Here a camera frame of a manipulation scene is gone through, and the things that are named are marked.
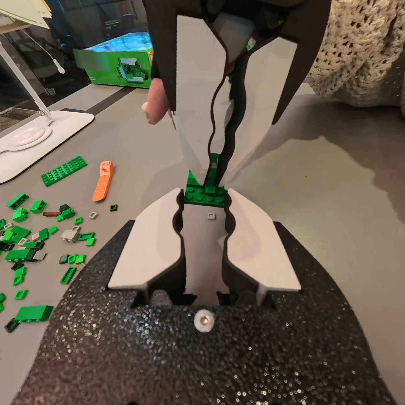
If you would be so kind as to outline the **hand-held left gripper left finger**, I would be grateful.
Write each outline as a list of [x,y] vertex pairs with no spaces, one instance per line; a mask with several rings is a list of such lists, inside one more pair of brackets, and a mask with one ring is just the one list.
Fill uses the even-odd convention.
[[111,290],[185,288],[183,228],[184,191],[175,188],[145,208],[135,219],[108,282]]

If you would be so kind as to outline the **person's right forearm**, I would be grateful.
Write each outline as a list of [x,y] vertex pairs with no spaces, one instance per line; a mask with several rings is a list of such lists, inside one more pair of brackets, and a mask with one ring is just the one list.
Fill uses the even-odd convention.
[[317,96],[405,114],[405,2],[334,0],[305,78]]

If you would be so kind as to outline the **green lego box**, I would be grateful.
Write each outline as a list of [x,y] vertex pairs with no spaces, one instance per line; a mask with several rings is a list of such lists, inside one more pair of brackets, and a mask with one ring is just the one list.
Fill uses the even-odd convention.
[[73,52],[77,67],[92,84],[150,87],[154,51],[148,32],[124,34]]

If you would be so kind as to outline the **orange brick separator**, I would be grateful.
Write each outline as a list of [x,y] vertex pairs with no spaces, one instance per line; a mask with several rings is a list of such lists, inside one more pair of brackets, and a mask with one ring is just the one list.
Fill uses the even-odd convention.
[[111,161],[103,161],[99,166],[100,175],[96,185],[92,201],[99,202],[106,198],[114,173],[114,165]]

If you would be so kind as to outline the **person's right hand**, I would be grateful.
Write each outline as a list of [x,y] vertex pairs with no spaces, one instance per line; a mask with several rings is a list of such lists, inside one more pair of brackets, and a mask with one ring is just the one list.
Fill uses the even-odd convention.
[[165,88],[160,78],[152,79],[147,102],[142,105],[141,109],[147,122],[151,125],[157,124],[166,115],[173,120]]

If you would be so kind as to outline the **green studded lego plate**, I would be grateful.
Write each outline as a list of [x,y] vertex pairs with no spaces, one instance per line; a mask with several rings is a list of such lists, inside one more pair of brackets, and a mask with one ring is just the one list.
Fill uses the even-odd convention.
[[66,163],[58,166],[57,168],[41,175],[41,179],[43,181],[43,184],[46,187],[49,187],[74,174],[78,170],[83,169],[87,165],[87,162],[81,156],[77,156],[74,159],[69,160]]

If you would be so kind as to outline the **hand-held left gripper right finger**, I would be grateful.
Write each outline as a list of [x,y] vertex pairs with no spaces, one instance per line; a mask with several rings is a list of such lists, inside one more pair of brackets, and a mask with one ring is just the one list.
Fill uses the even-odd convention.
[[302,290],[272,218],[230,188],[225,196],[221,276],[233,305],[245,299],[261,305],[275,292]]

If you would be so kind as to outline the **open instruction booklet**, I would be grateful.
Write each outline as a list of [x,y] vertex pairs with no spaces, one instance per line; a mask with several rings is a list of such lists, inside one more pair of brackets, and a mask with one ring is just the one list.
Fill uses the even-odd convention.
[[16,20],[49,28],[45,19],[52,19],[51,9],[44,0],[1,0],[1,14]]

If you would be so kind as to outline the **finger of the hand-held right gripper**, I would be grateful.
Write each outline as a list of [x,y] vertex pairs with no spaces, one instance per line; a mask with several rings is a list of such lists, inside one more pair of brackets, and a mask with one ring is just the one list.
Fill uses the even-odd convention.
[[199,184],[210,169],[213,101],[223,83],[226,51],[203,19],[177,17],[175,127]]
[[235,130],[235,148],[220,186],[227,186],[238,174],[270,129],[296,48],[296,43],[278,37],[252,50],[248,57],[242,93],[246,96],[242,102],[244,113]]

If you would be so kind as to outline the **green lego plate assembly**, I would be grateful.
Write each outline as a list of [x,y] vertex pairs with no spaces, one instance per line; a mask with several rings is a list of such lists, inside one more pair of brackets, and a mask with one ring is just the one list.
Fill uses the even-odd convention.
[[211,153],[211,167],[207,181],[200,185],[191,171],[188,172],[187,183],[184,190],[184,202],[191,205],[201,205],[208,207],[224,207],[225,188],[215,185],[217,163],[220,154]]

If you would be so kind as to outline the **clear book stand white base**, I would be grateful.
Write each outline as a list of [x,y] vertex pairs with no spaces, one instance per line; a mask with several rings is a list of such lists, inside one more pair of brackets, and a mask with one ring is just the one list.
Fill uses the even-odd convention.
[[94,121],[94,115],[81,110],[50,111],[24,76],[6,46],[1,53],[1,113],[15,108],[24,96],[32,98],[38,112],[26,124],[8,129],[0,140],[0,183],[5,184]]

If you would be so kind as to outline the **pile of lego pieces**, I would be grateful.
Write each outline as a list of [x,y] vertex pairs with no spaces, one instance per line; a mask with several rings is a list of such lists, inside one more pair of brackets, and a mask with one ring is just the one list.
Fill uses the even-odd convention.
[[90,259],[121,228],[118,211],[95,203],[58,222],[57,217],[28,211],[28,218],[3,229],[1,235],[1,340],[19,325],[43,325],[59,316],[68,299],[76,300],[78,285],[87,277]]

